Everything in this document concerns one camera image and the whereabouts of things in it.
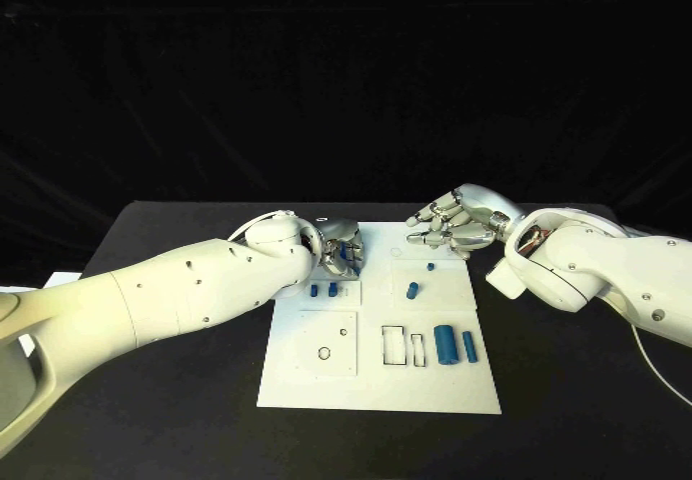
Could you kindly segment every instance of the black curtain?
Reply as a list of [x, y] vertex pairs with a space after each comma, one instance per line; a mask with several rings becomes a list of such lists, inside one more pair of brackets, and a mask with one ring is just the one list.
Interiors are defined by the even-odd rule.
[[682, 27], [466, 4], [15, 7], [0, 284], [81, 269], [133, 200], [423, 204], [475, 182], [691, 235]]

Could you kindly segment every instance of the blue object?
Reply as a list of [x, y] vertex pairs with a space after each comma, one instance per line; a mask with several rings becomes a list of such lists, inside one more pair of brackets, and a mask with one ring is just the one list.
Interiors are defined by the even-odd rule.
[[473, 346], [472, 332], [464, 332], [462, 334], [462, 337], [464, 338], [466, 356], [469, 357], [469, 363], [476, 363], [479, 361], [479, 357], [476, 356], [476, 347]]
[[417, 294], [418, 294], [418, 284], [415, 282], [411, 282], [411, 285], [408, 286], [407, 298], [413, 300]]
[[454, 330], [450, 325], [436, 327], [437, 361], [440, 365], [459, 363], [457, 342], [454, 341]]

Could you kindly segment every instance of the white mat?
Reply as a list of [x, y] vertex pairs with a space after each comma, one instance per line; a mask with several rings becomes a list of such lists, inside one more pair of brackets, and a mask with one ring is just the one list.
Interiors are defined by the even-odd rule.
[[[317, 298], [306, 290], [277, 301], [260, 407], [501, 414], [466, 262], [447, 248], [410, 245], [411, 231], [404, 223], [361, 223], [361, 282], [341, 282], [335, 298], [320, 283]], [[431, 272], [428, 261], [436, 263]], [[329, 276], [317, 270], [313, 278]], [[411, 281], [421, 286], [415, 300], [405, 298]], [[437, 361], [433, 328], [441, 324], [454, 328], [457, 365]], [[407, 365], [384, 365], [384, 325], [404, 326]], [[476, 344], [475, 364], [462, 341], [466, 330]], [[426, 367], [414, 366], [411, 334], [423, 334]]]

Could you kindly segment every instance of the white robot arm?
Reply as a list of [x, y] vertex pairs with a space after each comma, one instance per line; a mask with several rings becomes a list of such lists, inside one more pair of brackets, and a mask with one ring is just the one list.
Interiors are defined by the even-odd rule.
[[431, 221], [408, 241], [450, 245], [467, 259], [495, 240], [505, 257], [488, 281], [515, 299], [528, 289], [552, 307], [577, 312], [601, 298], [639, 328], [692, 347], [692, 243], [630, 236], [603, 217], [570, 208], [529, 215], [498, 193], [462, 185], [408, 219]]
[[[358, 278], [358, 223], [322, 219], [317, 225], [293, 212], [273, 212], [228, 241], [178, 248], [75, 283], [0, 294], [0, 458], [68, 388], [111, 358], [296, 294], [317, 265]], [[39, 378], [18, 342], [25, 334], [36, 343]]]

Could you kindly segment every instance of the black tabletop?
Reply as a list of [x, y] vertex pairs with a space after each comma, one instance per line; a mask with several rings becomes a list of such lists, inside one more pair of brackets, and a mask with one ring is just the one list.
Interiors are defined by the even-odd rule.
[[[603, 206], [577, 207], [613, 219]], [[420, 205], [137, 202], [85, 276], [225, 238], [279, 208], [403, 221]], [[692, 411], [627, 322], [600, 300], [570, 314], [531, 293], [506, 299], [485, 281], [501, 254], [493, 245], [469, 263], [501, 416], [258, 408], [270, 303], [97, 368], [0, 460], [0, 478], [689, 478]], [[692, 349], [649, 334], [643, 342], [692, 393]]]

